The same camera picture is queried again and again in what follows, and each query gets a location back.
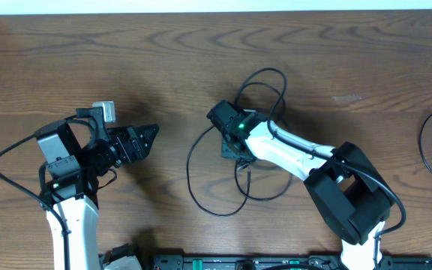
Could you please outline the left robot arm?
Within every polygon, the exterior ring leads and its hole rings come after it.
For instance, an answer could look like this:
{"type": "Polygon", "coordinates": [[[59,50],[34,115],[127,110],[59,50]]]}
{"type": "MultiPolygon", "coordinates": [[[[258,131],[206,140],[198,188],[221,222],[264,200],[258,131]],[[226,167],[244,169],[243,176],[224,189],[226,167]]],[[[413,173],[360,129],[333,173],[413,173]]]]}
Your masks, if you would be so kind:
{"type": "Polygon", "coordinates": [[[158,134],[157,124],[91,129],[81,146],[61,120],[35,134],[46,158],[40,168],[40,198],[52,230],[56,269],[139,269],[137,257],[123,245],[105,256],[98,251],[98,191],[101,176],[123,164],[145,159],[158,134]]]}

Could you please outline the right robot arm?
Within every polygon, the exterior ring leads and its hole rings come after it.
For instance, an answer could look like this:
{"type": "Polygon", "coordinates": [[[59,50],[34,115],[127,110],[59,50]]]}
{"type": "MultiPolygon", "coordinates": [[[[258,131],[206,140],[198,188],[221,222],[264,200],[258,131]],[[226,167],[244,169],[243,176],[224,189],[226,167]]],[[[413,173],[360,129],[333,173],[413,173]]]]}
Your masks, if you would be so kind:
{"type": "Polygon", "coordinates": [[[362,150],[302,139],[269,117],[222,100],[207,114],[236,153],[268,161],[299,178],[328,227],[341,238],[346,269],[375,269],[394,193],[362,150]]]}

